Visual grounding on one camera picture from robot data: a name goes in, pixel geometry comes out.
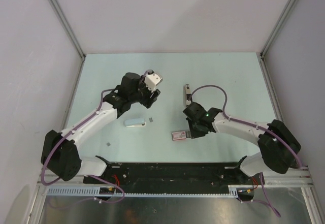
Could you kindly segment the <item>red staple box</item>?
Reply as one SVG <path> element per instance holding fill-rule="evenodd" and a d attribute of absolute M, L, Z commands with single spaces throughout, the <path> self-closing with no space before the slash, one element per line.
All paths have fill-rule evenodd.
<path fill-rule="evenodd" d="M 190 131 L 172 132 L 172 140 L 173 141 L 186 140 L 190 137 L 191 137 Z"/>

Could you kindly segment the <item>black staple remover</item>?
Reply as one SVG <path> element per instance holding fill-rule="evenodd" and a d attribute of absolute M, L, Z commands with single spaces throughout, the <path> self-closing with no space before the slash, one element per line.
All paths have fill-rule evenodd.
<path fill-rule="evenodd" d="M 189 84 L 185 84 L 185 86 L 184 86 L 184 94 L 185 94 L 184 103 L 185 103 L 186 100 L 191 100 L 191 98 L 190 98 L 191 91 L 190 91 Z"/>

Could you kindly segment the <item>light blue stapler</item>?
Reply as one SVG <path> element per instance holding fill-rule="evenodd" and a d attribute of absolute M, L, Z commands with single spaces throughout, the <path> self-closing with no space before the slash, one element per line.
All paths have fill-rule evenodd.
<path fill-rule="evenodd" d="M 146 125 L 146 121 L 144 118 L 134 118 L 128 119 L 124 121 L 125 127 L 143 127 Z"/>

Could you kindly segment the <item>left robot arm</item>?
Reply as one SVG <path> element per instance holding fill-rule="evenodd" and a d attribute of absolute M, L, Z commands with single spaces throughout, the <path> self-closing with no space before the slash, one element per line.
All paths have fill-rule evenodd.
<path fill-rule="evenodd" d="M 109 162 L 101 156 L 81 157 L 81 146 L 104 126 L 127 112 L 133 104 L 139 103 L 149 109 L 160 94 L 157 86 L 162 81 L 163 77 L 152 70 L 143 75 L 128 72 L 115 88 L 101 92 L 99 105 L 80 122 L 60 132 L 49 131 L 41 155 L 41 182 L 46 186 L 51 185 L 45 180 L 46 170 L 63 181 L 84 175 L 95 176 L 101 183 L 109 182 L 112 177 Z"/>

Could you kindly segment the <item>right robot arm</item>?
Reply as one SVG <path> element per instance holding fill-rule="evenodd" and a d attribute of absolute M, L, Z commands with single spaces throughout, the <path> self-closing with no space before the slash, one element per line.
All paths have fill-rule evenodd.
<path fill-rule="evenodd" d="M 245 122 L 230 116 L 217 108 L 206 111 L 200 104 L 191 103 L 184 110 L 193 139 L 209 133 L 224 133 L 248 141 L 259 148 L 259 152 L 245 156 L 237 163 L 234 178 L 240 184 L 246 184 L 255 174 L 271 170 L 278 174 L 288 169 L 298 169 L 302 163 L 298 160 L 301 145 L 280 121 L 271 123 Z"/>

